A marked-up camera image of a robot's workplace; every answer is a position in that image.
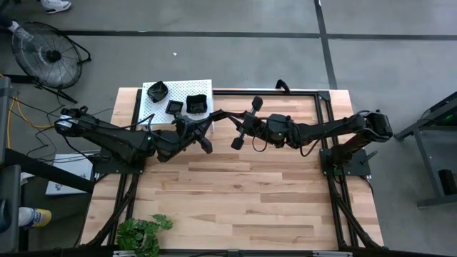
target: fan stand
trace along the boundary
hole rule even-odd
[[[82,47],[80,44],[76,43],[73,39],[70,39],[66,35],[62,34],[67,40],[69,40],[71,43],[75,44],[77,47],[79,47],[81,50],[85,51],[87,53],[87,58],[83,61],[78,62],[78,64],[85,64],[86,62],[92,61],[91,58],[91,53],[87,51],[84,47]],[[18,83],[18,84],[35,84],[35,88],[37,89],[44,89],[45,91],[48,91],[51,94],[56,95],[57,97],[61,97],[73,104],[77,104],[78,101],[69,96],[68,94],[65,94],[61,89],[57,90],[52,90],[36,81],[36,79],[32,76],[27,76],[27,75],[11,75],[11,74],[3,74],[3,76],[7,76],[11,79],[12,83]]]

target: wooden table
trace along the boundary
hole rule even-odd
[[[111,123],[131,123],[137,88],[120,88]],[[353,114],[346,90],[330,91],[335,119]],[[263,96],[258,116],[290,115],[296,123],[316,124],[314,99],[309,96]],[[214,109],[241,112],[251,109],[253,96],[215,96]],[[163,213],[174,227],[159,236],[167,249],[337,249],[326,178],[316,147],[307,158],[289,147],[269,146],[257,153],[251,138],[240,151],[230,147],[238,136],[228,120],[216,123],[207,137],[214,148],[205,154],[199,144],[189,147],[167,163],[154,157],[140,176],[134,218],[151,220]],[[341,136],[340,142],[351,135]],[[254,141],[257,149],[263,142]],[[100,181],[92,196],[81,243],[90,241],[113,212],[120,175]],[[348,177],[355,217],[377,243],[382,245],[376,209],[367,183]],[[342,224],[349,241],[346,219]]]

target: person's foot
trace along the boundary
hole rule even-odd
[[[60,11],[70,9],[71,2],[61,0],[41,0],[41,5],[46,9],[46,13],[55,14]]]

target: white pegboard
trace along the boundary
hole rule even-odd
[[[138,121],[141,121],[151,114],[155,114],[151,121],[151,125],[166,125],[171,124],[174,117],[171,114],[166,114],[165,110],[170,100],[180,101],[183,103],[182,115],[187,115],[191,119],[204,119],[213,112],[213,86],[211,79],[197,81],[164,81],[164,84],[169,89],[168,95],[158,103],[153,103],[148,97],[148,89],[155,82],[143,83],[143,91],[141,92],[141,104]],[[197,94],[206,95],[206,104],[208,110],[204,114],[188,114],[186,107],[187,96],[195,96]],[[142,126],[147,126],[148,121],[141,123]]]

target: yellow cable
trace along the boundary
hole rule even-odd
[[[11,110],[14,107],[14,103],[16,103],[16,101],[13,99],[13,102],[11,103],[11,106],[9,107],[8,123],[6,124],[6,147],[8,147],[8,148],[11,148],[11,140],[9,138],[9,130],[10,130],[10,126],[11,126]]]
[[[25,115],[22,113],[21,104],[20,104],[19,102],[17,102],[17,109],[19,110],[19,113],[21,114],[22,118],[23,118],[25,121],[27,121],[27,122],[30,124],[30,126],[33,126],[34,128],[37,128],[37,129],[48,129],[48,128],[53,127],[53,126],[50,126],[50,125],[48,125],[48,126],[35,125],[35,124],[33,124],[32,122],[30,122],[30,121],[25,117]]]

